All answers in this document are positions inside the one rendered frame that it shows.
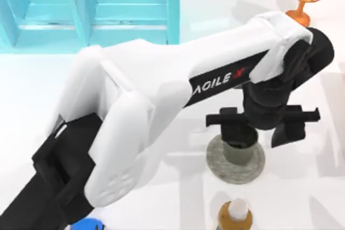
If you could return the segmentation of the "blue rounded object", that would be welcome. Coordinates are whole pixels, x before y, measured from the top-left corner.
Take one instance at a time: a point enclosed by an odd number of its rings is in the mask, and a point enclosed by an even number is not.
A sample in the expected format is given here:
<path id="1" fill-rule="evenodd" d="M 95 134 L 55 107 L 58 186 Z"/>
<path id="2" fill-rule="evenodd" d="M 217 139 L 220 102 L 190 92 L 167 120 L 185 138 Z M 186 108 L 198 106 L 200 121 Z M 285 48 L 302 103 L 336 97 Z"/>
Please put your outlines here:
<path id="1" fill-rule="evenodd" d="M 104 222 L 94 216 L 88 215 L 69 225 L 65 230 L 109 230 Z"/>

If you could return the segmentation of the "brown bottle with white cap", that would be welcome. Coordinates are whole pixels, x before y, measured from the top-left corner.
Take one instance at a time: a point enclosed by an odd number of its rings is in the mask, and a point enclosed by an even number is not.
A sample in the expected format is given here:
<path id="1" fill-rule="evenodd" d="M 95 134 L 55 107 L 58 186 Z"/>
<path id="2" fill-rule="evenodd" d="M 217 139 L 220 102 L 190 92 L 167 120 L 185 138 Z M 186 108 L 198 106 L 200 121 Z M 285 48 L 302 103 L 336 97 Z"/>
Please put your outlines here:
<path id="1" fill-rule="evenodd" d="M 244 199 L 225 202 L 218 212 L 218 230 L 251 230 L 253 215 Z"/>

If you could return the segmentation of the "grey cup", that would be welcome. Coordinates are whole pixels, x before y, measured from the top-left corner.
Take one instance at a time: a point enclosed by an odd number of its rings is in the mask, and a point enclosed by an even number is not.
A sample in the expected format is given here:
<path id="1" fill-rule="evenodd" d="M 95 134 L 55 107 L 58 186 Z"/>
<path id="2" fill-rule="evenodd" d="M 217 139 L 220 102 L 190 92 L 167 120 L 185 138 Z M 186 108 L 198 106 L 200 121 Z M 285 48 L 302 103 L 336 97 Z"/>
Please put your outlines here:
<path id="1" fill-rule="evenodd" d="M 244 166 L 254 156 L 254 151 L 258 147 L 258 132 L 251 126 L 251 146 L 249 148 L 233 148 L 223 141 L 223 154 L 225 159 L 234 164 Z"/>

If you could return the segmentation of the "light blue rack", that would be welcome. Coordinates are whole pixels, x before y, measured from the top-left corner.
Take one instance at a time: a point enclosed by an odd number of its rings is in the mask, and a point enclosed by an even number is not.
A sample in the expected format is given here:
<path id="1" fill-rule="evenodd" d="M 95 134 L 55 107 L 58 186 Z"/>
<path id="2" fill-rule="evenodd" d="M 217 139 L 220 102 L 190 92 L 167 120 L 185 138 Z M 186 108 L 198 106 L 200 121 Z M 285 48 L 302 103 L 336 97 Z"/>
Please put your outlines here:
<path id="1" fill-rule="evenodd" d="M 180 0 L 0 0 L 0 54 L 76 53 L 137 38 L 178 44 Z"/>

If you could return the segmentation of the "grey round coaster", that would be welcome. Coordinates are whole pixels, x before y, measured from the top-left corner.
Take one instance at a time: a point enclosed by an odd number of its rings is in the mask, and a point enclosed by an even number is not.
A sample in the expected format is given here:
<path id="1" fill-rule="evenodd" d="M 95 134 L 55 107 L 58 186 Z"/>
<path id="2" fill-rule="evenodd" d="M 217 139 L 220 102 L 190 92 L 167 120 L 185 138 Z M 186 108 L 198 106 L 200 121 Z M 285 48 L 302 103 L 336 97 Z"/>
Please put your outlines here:
<path id="1" fill-rule="evenodd" d="M 212 138 L 206 149 L 208 168 L 217 178 L 228 184 L 242 185 L 256 180 L 263 172 L 265 162 L 265 153 L 259 143 L 254 156 L 244 166 L 234 165 L 225 159 L 221 135 Z"/>

